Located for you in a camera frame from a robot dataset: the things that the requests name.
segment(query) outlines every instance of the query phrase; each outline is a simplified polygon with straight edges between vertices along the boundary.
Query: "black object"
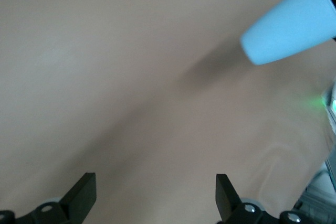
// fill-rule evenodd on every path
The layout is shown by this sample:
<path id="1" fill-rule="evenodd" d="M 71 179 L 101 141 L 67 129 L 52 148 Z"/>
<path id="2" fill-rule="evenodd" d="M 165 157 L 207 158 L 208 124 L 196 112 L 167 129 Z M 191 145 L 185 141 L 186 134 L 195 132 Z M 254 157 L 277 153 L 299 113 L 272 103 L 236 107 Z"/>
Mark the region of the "black object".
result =
<path id="1" fill-rule="evenodd" d="M 0 224 L 81 224 L 96 197 L 96 175 L 85 173 L 59 202 L 44 203 L 17 219 L 12 211 L 0 211 Z"/>
<path id="2" fill-rule="evenodd" d="M 277 219 L 254 204 L 243 203 L 225 174 L 216 177 L 216 203 L 222 218 L 218 224 L 314 224 L 300 212 L 285 211 Z"/>

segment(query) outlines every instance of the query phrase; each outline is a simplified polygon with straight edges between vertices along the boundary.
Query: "table surface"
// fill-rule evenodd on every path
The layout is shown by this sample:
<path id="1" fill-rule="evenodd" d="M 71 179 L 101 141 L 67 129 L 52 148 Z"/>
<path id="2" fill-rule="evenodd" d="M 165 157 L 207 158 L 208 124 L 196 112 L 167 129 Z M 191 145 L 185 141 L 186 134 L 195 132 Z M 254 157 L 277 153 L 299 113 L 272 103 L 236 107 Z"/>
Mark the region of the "table surface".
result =
<path id="1" fill-rule="evenodd" d="M 85 223 L 215 223 L 215 176 L 278 217 L 331 148 L 334 41 L 263 66 L 240 34 L 280 0 L 1 0 L 0 209 L 96 172 Z"/>

